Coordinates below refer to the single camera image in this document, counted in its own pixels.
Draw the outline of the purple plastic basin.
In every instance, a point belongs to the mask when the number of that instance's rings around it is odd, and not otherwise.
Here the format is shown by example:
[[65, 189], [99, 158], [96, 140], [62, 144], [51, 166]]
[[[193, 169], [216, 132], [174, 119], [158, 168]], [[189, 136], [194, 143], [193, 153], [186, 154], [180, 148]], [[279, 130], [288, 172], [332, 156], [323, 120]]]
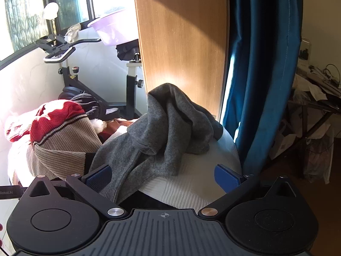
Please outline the purple plastic basin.
[[138, 27], [134, 9], [120, 9], [91, 21], [93, 28], [106, 46], [117, 46], [138, 39]]

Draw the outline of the red black beige knit sweater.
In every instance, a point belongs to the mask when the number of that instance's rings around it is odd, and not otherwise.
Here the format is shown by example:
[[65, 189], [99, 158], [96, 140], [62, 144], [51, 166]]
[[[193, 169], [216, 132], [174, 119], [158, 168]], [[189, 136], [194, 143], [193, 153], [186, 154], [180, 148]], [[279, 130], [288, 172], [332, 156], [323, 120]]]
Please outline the red black beige knit sweater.
[[88, 173], [102, 143], [83, 108], [54, 100], [13, 118], [6, 126], [8, 174], [13, 184], [28, 186], [38, 175], [65, 179]]

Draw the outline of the black exercise bike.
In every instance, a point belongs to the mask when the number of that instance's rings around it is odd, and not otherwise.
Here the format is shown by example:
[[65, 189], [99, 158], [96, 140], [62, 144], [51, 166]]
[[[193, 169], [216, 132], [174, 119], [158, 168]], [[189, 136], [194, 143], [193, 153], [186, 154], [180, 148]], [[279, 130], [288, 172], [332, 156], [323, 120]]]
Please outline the black exercise bike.
[[109, 48], [100, 38], [69, 43], [63, 36], [51, 34], [35, 43], [46, 52], [45, 63], [59, 66], [64, 81], [59, 98], [89, 94], [100, 104], [103, 120], [140, 117], [136, 94], [144, 81], [139, 76], [142, 61], [137, 39]]

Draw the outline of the blue curtain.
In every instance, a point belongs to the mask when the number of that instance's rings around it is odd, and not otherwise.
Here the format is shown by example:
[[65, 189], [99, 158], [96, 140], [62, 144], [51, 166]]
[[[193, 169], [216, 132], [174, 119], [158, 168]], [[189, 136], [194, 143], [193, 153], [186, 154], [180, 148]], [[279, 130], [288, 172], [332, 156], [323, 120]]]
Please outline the blue curtain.
[[303, 0], [229, 0], [227, 101], [222, 123], [244, 174], [268, 157], [296, 73]]

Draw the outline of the white round lamp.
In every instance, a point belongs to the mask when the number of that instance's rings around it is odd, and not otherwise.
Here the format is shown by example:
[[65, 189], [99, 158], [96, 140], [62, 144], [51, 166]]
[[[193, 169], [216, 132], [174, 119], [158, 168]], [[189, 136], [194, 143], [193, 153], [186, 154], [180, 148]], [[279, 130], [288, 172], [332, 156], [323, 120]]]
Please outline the white round lamp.
[[58, 17], [59, 5], [56, 2], [48, 3], [43, 10], [43, 17], [50, 21], [53, 28], [53, 34], [57, 34], [55, 20]]

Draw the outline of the white knit cloth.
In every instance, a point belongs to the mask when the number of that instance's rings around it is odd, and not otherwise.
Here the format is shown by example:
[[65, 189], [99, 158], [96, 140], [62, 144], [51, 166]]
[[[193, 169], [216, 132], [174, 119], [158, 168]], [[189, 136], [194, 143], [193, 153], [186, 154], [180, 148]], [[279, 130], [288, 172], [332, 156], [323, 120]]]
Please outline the white knit cloth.
[[177, 176], [156, 177], [139, 190], [164, 204], [196, 212], [225, 194], [214, 179], [214, 168], [222, 164], [241, 174], [242, 168], [233, 138], [227, 130], [212, 139], [207, 153], [184, 154]]

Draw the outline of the wooden wardrobe panel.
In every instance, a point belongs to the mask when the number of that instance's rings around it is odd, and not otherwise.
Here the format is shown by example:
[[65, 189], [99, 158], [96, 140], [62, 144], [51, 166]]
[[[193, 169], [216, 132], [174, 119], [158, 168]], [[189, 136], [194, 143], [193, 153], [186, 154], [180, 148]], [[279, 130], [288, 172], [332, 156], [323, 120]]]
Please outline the wooden wardrobe panel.
[[146, 90], [172, 83], [219, 118], [228, 0], [135, 0]]

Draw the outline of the grey fleece garment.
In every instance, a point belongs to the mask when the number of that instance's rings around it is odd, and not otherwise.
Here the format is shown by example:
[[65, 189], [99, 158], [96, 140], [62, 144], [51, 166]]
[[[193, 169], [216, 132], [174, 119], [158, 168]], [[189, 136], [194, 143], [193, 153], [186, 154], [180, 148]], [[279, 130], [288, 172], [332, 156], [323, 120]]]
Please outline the grey fleece garment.
[[98, 149], [90, 166], [111, 167], [111, 181], [100, 194], [119, 204], [156, 177], [176, 176], [184, 154], [205, 154], [222, 125], [176, 85], [165, 83], [147, 95], [147, 113], [120, 136]]

